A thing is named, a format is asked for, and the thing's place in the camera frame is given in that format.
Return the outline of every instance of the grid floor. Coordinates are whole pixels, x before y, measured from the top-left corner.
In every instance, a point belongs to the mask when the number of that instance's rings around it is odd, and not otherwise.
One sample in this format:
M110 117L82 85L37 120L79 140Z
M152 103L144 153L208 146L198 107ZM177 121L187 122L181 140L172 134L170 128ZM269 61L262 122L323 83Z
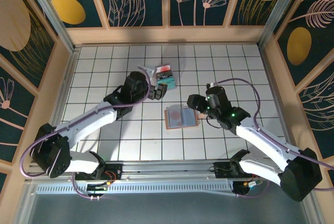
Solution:
M81 48L62 121L96 106L123 84L138 65L170 64L177 88L161 101L146 100L119 121L80 141L72 150L97 152L104 160L183 160L230 158L240 149L263 156L241 138L200 120L197 127L166 130L164 110L186 107L189 95L205 95L206 83L243 78L255 85L261 98L259 123L284 137L277 109L256 45L148 45ZM240 81L224 84L232 105L256 111L252 88Z

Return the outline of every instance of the white tile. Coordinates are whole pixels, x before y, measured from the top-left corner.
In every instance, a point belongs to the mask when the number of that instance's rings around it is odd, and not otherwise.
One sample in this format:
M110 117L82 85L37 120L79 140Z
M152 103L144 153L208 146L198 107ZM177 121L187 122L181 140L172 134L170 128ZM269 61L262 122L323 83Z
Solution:
M268 78L264 70L249 71L253 84L268 84Z
M178 58L162 58L162 65L169 64L172 71L178 71Z
M230 57L242 57L244 56L244 51L241 45L227 45L228 54Z
M181 139L182 129L166 129L165 120L162 121L162 139Z
M213 70L212 58L196 58L197 70Z
M141 120L141 114L142 114L142 104L135 105L132 108L132 111L125 114L123 116L123 121L130 121L130 120Z
M111 60L97 59L94 62L93 72L109 72Z
M239 101L239 107L248 112L251 116L254 116L255 112L257 111L256 101Z
M177 86L175 89L168 90L165 96L162 98L163 102L175 102L180 101L180 86Z
M209 45L196 45L195 46L196 57L211 57L211 49Z
M88 88L71 88L67 103L85 103Z
M164 139L162 141L163 160L183 160L183 140Z
M231 57L231 70L248 70L246 59L244 57Z
M145 51L146 58L161 58L160 45L147 45Z
M121 140L118 160L139 160L140 140Z
M85 104L67 104L63 121L70 121L75 117L83 114L85 109Z
M143 139L141 141L140 160L161 160L161 140Z
M235 90L236 90L236 96L238 98L238 101L255 100L254 91L251 88L251 86L239 85L239 86L235 86Z
M225 138L237 138L236 135L232 134L230 131L228 130L224 130L224 137Z
M243 45L245 56L260 56L259 49L257 45Z
M97 152L98 145L98 140L82 140L78 143L77 152Z
M100 140L98 155L105 161L118 160L119 140Z
M216 79L214 77L214 71L198 71L197 76L198 76L198 84L200 86L204 86L211 82L216 82Z
M223 128L221 128L217 120L208 119L208 121L211 125L220 127L220 128L214 128L210 126L206 120L202 120L203 129L204 129L204 138L224 138Z
M228 150L228 158L231 159L233 155L241 149L247 150L246 141L241 138L226 138L226 148Z
M204 140L203 139L185 139L184 140L184 159L186 160L205 159Z
M246 57L246 62L249 70L264 70L261 57Z
M235 93L235 87L234 86L223 86L225 89L226 96L230 101L236 100L236 93Z
M177 45L163 45L162 57L164 58L176 58L178 57Z
M213 58L213 68L215 70L231 70L229 58Z
M162 103L162 119L165 119L165 110L169 109L181 109L180 102L163 102Z
M106 93L106 87L92 87L89 88L87 103L99 103L101 102Z
M90 87L106 87L108 85L109 73L92 73Z
M128 58L129 47L128 46L114 46L113 58Z
M264 100L261 101L261 109L260 109L261 117L278 117L277 109L274 101L272 100Z
M142 119L143 120L161 120L161 103L143 103Z
M111 60L110 71L111 72L126 72L127 70L127 58L113 58Z
M144 45L130 46L129 58L145 58L145 46Z
M96 129L94 132L90 133L86 137L82 138L82 140L99 140L101 129Z
M181 86L198 85L196 71L186 71L181 73Z
M72 87L89 87L91 73L74 73Z
M186 102L189 95L197 95L198 86L181 86L181 101Z
M112 54L112 46L99 46L96 52L96 58L111 58Z
M107 124L101 127L100 139L101 140L120 139L121 127L122 127L121 120L114 121L111 124Z
M198 126L185 127L182 131L184 139L203 138L203 128L201 124Z
M276 136L284 136L279 118L262 118L263 127Z
M269 85L255 85L255 88L260 95L260 100L273 100Z
M205 139L207 159L227 159L224 138Z
M216 81L222 81L222 80L226 80L226 79L232 79L232 72L231 71L214 71L215 77L216 77ZM221 86L224 85L233 85L233 81L226 81L224 83L221 83Z
M154 68L161 65L161 58L146 58L145 66Z
M180 70L195 71L196 62L195 58L179 58Z
M118 87L124 84L126 72L123 73L109 73L108 87Z
M193 45L179 45L178 55L179 57L195 57L195 48Z
M78 60L76 73L90 73L93 70L94 60Z
M141 139L161 139L162 121L143 121Z
M89 110L93 109L97 105L98 105L98 103L87 103L86 106L85 106L85 113L88 112Z
M228 51L226 45L211 45L212 57L227 57Z
M127 64L127 71L128 72L134 72L134 71L140 71L138 66L144 66L145 59L144 58L132 58L129 59L129 62Z
M251 77L249 76L249 72L247 70L245 70L245 71L232 71L232 74L233 74L233 78L244 79L244 80L248 81L249 83L252 83L252 81L250 80ZM247 83L245 83L241 80L235 80L234 83L236 85L247 84Z
M86 46L81 48L79 59L83 58L95 58L96 46Z
M141 121L122 121L121 139L140 139Z

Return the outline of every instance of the metal bar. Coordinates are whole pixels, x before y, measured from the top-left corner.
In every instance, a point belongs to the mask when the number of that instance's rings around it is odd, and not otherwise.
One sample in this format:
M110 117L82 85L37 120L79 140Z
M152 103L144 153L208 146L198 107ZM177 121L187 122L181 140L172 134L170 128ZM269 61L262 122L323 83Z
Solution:
M277 23L280 21L290 2L291 0L277 0L275 7L273 8L260 36L258 43L260 50L264 49Z
M49 21L53 25L54 29L63 40L64 44L68 48L70 52L74 51L74 44L64 26L62 21L60 20L56 10L54 9L51 0L37 0L38 3L41 5L43 11L45 12L46 16L48 17Z

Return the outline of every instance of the perforated metal strip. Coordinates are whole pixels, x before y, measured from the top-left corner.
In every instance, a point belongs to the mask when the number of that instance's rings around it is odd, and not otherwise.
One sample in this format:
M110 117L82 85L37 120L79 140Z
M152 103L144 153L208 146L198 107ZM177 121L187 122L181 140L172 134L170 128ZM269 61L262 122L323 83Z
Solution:
M160 182L160 183L114 183L106 193L169 193L196 191L231 191L231 181L220 182ZM84 191L86 185L78 183L78 189ZM75 194L71 183L41 184L37 194Z

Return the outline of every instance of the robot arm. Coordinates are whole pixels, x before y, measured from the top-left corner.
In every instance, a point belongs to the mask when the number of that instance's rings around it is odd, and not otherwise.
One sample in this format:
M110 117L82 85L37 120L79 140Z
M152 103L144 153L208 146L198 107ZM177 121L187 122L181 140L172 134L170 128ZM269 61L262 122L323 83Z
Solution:
M232 107L222 87L208 85L207 88L206 97L190 95L187 105L216 119L223 129L252 143L269 157L269 159L258 159L252 157L249 151L241 150L230 159L233 173L236 176L244 173L258 175L281 186L295 201L303 200L322 180L320 167L290 151L313 159L317 159L316 154L309 148L302 151L282 141L256 124L248 112L242 108Z
M133 105L140 102L148 90L149 99L160 100L167 91L167 85L160 84L155 90L154 86L148 86L144 74L131 72L122 86L90 111L56 127L50 124L41 126L36 140L54 131L60 132L37 144L31 149L30 156L51 178L64 172L82 172L100 179L105 172L103 159L92 151L81 153L70 149L97 129L131 112Z

